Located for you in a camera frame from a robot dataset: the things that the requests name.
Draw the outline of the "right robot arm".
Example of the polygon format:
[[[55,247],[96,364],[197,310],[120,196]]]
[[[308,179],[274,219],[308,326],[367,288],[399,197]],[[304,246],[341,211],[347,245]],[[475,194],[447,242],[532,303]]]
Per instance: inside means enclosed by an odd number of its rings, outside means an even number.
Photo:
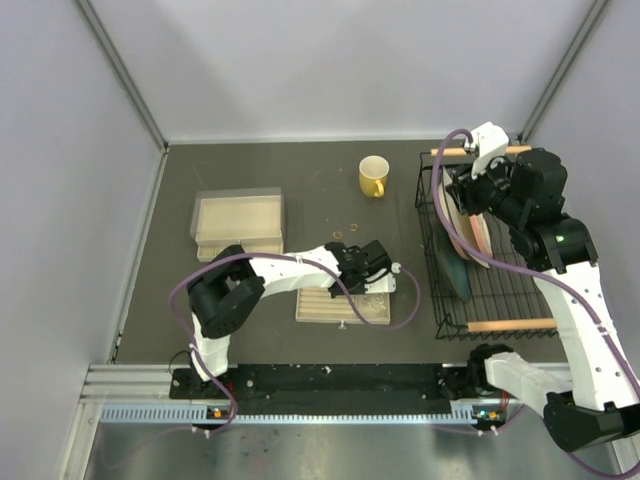
[[[564,211],[567,170],[544,149],[485,166],[460,165],[437,176],[452,213],[488,213],[509,229],[523,266],[556,323],[571,377],[560,379],[507,347],[477,348],[469,388],[501,389],[534,410],[566,452],[639,432],[639,380],[630,367],[601,289],[598,255],[585,224]]]

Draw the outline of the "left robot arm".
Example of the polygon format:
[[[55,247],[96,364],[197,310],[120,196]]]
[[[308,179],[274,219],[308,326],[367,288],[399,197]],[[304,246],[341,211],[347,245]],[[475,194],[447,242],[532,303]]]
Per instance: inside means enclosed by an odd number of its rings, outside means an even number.
[[[231,245],[210,266],[186,286],[195,337],[191,381],[209,397],[226,387],[230,337],[261,299],[305,288],[323,289],[333,298],[392,293],[400,271],[379,241],[363,247],[330,242],[283,255]]]

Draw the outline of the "silver jewelry pile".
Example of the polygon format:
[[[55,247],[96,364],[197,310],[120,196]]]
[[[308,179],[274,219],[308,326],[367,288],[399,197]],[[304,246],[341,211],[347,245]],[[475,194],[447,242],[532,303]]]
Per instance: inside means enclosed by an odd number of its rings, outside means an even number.
[[[387,294],[367,294],[360,297],[360,304],[364,308],[385,310],[388,308],[389,298]]]

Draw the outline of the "beige jewelry tray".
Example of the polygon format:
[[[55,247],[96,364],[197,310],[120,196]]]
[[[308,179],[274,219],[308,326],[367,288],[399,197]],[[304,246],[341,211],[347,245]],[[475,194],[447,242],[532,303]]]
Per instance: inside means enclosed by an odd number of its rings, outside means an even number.
[[[374,310],[364,308],[360,304],[360,297],[367,294],[353,295],[352,300],[360,314],[374,325],[389,325],[391,321],[391,300],[388,295],[388,308]],[[362,321],[351,308],[345,296],[332,298],[328,290],[322,288],[306,288],[297,291],[295,319],[302,323],[361,324]]]

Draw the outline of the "cream plate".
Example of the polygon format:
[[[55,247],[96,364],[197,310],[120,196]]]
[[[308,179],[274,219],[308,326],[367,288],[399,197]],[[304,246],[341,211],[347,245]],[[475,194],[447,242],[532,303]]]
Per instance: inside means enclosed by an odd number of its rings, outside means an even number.
[[[446,168],[442,169],[441,173],[441,184],[438,187],[438,195],[441,203],[441,208],[444,216],[450,222],[452,228],[455,230],[456,234],[463,239],[469,246],[478,251],[478,247],[476,245],[476,241],[474,235],[472,233],[469,215],[462,214],[457,212],[456,210],[450,211],[447,208],[447,203],[445,200],[445,192],[444,192],[444,181],[449,180],[452,181],[448,171]]]

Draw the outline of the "pink plate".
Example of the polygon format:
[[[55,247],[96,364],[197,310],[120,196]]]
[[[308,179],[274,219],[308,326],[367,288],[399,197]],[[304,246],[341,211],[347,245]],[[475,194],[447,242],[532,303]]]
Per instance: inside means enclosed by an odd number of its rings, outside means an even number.
[[[493,249],[488,224],[482,214],[471,215],[469,217],[472,233],[474,235],[478,251],[483,255],[492,258]]]

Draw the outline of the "dark teal plate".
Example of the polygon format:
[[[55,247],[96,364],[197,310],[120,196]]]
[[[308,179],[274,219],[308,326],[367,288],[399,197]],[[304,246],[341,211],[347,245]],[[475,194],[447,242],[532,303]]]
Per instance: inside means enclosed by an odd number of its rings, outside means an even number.
[[[433,234],[436,263],[449,290],[462,302],[471,300],[471,285],[466,264],[456,252],[448,234],[436,229]]]

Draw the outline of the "yellow mug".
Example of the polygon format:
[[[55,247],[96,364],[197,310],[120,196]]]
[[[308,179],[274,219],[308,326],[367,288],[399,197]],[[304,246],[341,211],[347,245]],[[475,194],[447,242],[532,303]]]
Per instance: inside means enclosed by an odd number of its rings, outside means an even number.
[[[382,198],[390,171],[388,161],[379,155],[363,158],[358,166],[361,192],[369,198]]]

